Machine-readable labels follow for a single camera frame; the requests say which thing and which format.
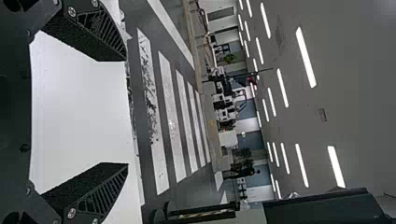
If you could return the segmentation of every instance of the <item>white panel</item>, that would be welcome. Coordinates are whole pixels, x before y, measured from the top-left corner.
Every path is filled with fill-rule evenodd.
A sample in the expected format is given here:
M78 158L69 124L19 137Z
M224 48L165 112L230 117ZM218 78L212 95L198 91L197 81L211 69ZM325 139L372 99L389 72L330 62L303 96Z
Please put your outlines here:
M189 151L191 171L194 173L195 171L198 170L198 164L195 155L194 140L192 138L191 117L187 102L187 94L185 88L186 85L184 83L184 77L177 70L176 73L177 73L178 92L180 95L181 112L184 122L184 130L186 131L187 150Z
M163 75L163 95L165 97L166 114L168 116L168 127L171 138L176 181L179 182L187 175L186 165L184 163L183 148L181 146L180 129L178 128L178 115L172 81L171 64L160 52L158 53L160 56L161 74Z
M42 32L30 54L35 189L44 193L102 161L129 163L104 223L142 223L124 63L99 63Z
M206 165L206 163L205 163L205 155L204 155L204 149L203 149L203 146L202 146L201 131L199 130L199 124L198 124L198 111L197 111L197 107L195 106L194 88L192 87L192 85L189 82L187 82L187 84L189 86L192 121L193 121L194 129L195 129L195 137L197 139L199 159L200 159L200 162L201 162L201 167L204 167Z
M206 125L204 121L204 113L202 112L202 104L201 104L201 97L198 93L198 91L195 92L197 104L198 104L198 112L199 112L199 118L201 120L201 129L202 129L202 137L204 138L204 144L205 144L205 152L206 152L206 161L211 162L210 160L210 152L209 152L209 144L207 143L207 134L206 134Z
M192 69L195 69L194 60L192 58L190 49L187 47L186 43L184 42L183 38L178 32L176 26L173 24L165 8L163 8L163 4L161 3L161 1L160 0L147 0L147 1L150 4L152 10L155 12L155 14L157 14L158 18L165 27L166 31L174 39L181 53L184 54L184 57L186 57Z
M237 120L235 123L235 130L236 133L251 133L259 131L259 121L256 117L251 119Z
M166 168L165 150L163 148L163 130L157 99L157 87L152 65L151 45L149 39L138 29L140 62L142 66L143 85L148 112L149 138L151 142L152 161L154 165L157 194L169 189L168 171Z

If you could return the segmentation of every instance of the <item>bolt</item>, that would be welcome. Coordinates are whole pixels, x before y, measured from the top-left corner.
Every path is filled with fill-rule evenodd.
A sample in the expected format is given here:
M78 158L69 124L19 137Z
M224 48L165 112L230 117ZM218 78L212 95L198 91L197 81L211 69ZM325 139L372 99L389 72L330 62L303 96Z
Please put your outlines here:
M99 7L99 2L98 2L98 0L92 0L92 5L93 5L94 7Z
M67 9L67 12L69 13L69 16L71 16L71 17L76 17L77 16L77 12L76 12L76 10L73 7L69 7Z
M76 215L76 208L71 208L67 213L67 218L72 219Z
M28 152L30 151L31 147L27 144L22 144L20 147L20 152Z

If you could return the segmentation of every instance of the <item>light fixture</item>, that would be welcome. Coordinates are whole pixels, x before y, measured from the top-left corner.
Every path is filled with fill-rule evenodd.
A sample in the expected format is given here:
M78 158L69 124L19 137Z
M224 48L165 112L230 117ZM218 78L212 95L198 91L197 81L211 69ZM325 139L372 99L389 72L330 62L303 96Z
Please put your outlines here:
M273 149L274 149L274 154L275 154L275 161L276 161L276 166L279 167L279 159L277 158L277 151L276 151L276 144L273 142Z
M301 150L300 150L300 145L299 145L299 144L296 144L296 152L297 152L298 162L300 163L301 174L303 175L304 185L305 185L307 188L309 188L308 178L306 177L306 172L305 172L305 166L304 166L303 156L301 155Z
M269 142L267 142L267 147L268 147L268 153L270 154L270 161L274 162L274 158L272 157L271 145Z
M241 26L241 30L244 31L244 24L242 24L241 14L238 14L239 25Z
M282 73L280 73L280 69L276 70L277 79L279 80L280 90L282 91L283 101L285 102L285 107L289 107L288 95L286 94L285 85L283 84Z
M309 59L309 54L308 50L306 49L306 44L301 27L297 28L296 36L298 45L300 47L301 55L303 56L305 71L306 75L308 76L309 85L311 86L311 88L314 88L317 86L317 80L314 75L314 70L312 69L311 60Z
M260 62L264 64L264 58L262 57L262 46L260 45L260 40L258 37L256 37L256 46L257 50L259 51Z
M256 93L254 93L254 87L253 87L253 83L250 82L250 90L251 90L251 95L254 97L256 97Z
M285 162L286 173L290 174L288 156L286 156L285 145L283 143L280 144L280 148L282 149L283 161Z
M334 171L335 181L337 186L340 188L345 188L346 183L344 182L343 173L341 172L340 163L338 162L337 153L335 152L335 147L327 147L329 150L330 161L332 162L332 170Z
M279 200L281 200L281 199L282 199L282 196L280 195L279 183L277 182L277 180L275 181L275 183L276 183L277 198L278 198Z
M265 13L264 3L262 3L261 8L262 8L262 19L264 20L265 30L267 31L268 39L270 39L271 38L271 30L270 30L270 25L269 25L268 19L267 19L267 14Z
M247 44L247 41L244 40L244 43L245 43L245 50L247 51L247 57L250 58L250 54L248 53L248 44Z
M275 181L274 181L274 176L271 174L271 183L273 185L273 190L276 192L276 186L275 186Z
M242 3L242 0L239 0L239 6L241 7L241 10L244 10L244 4Z
M254 71L258 72L259 69L257 68L257 63L256 63L256 59L255 58L253 59L253 65L254 65Z
M245 28L247 29L247 40L250 41L250 32L248 31L248 22L245 21Z
M252 18L253 13L251 12L250 0L247 0L247 10L248 10L248 15L250 16L250 18Z
M242 38L242 34L241 34L240 31L239 31L239 39L241 40L241 45L243 47L244 46L244 39Z
M269 122L270 121L270 117L268 115L267 103L265 103L264 98L262 98L262 106L264 107L265 118L267 119L267 122Z
M270 88L268 88L268 96L270 97L270 103L271 103L271 107L272 107L272 109L273 109L274 117L276 117L276 110L275 110L274 98L272 97L272 92L271 92L271 89L270 89Z
M262 118L260 118L260 113L257 111L257 120L259 121L259 127L262 127Z

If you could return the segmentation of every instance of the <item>white floor stripe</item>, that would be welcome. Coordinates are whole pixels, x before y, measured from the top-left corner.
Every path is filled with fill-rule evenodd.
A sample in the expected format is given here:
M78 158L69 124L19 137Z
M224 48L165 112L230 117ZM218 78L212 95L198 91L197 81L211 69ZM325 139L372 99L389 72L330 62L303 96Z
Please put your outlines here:
M186 164L184 163L180 129L178 128L171 64L160 52L158 53L160 56L161 74L163 75L163 95L165 97L166 113L168 116L169 135L171 137L176 180L179 182L186 177Z
M155 184L157 187L157 194L159 195L169 189L168 171L163 148L163 130L161 128L160 111L158 110L157 88L155 85L150 41L139 29L137 29L137 35L140 49L140 62L142 65L143 85L146 95Z
M206 163L205 163L205 155L204 155L204 149L203 149L203 146L202 146L201 131L199 130L198 111L197 111L197 107L195 106L194 89L192 88L192 85L189 82L187 82L187 83L189 84L192 121L194 123L195 135L196 135L196 139L197 139L199 159L200 159L200 162L201 162L201 167L204 167L206 165Z
M206 162L210 162L210 152L209 152L209 145L207 144L206 125L205 125L205 121L204 121L204 114L202 113L201 97L200 97L198 91L195 92L195 96L196 96L197 103L198 103L199 117L201 119L201 129L202 129L202 135L203 135L204 144L205 144Z
M184 54L184 57L186 57L187 61L191 65L192 69L195 69L192 54L186 43L184 42L183 38L181 37L180 33L178 32L176 26L173 24L165 8L163 8L163 4L161 3L161 1L148 0L148 3L151 6L152 10L154 10L155 14L157 14L166 31L174 39L175 43L180 48L181 53Z
M192 138L191 118L189 113L189 105L187 103L186 84L184 83L184 77L176 70L177 73L177 85L178 92L180 95L181 112L184 122L184 130L186 132L187 150L189 151L189 159L191 165L191 171L194 173L198 170L197 157L195 155L194 140Z
M223 181L224 181L224 178L222 176L222 171L218 171L217 173L215 173L216 188L218 189L218 191L221 188Z

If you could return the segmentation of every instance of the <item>black equipment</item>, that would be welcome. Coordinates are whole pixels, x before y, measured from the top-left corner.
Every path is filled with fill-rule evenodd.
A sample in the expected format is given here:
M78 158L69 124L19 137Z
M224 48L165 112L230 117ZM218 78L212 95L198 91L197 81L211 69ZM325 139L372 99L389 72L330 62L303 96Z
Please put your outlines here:
M29 44L44 29L97 61L124 61L126 48L120 33L98 0L2 0L0 18L0 223L100 223L120 193L126 165L99 164L88 175L41 196L28 179L32 145ZM83 188L79 181L91 185ZM85 212L79 207L82 201Z

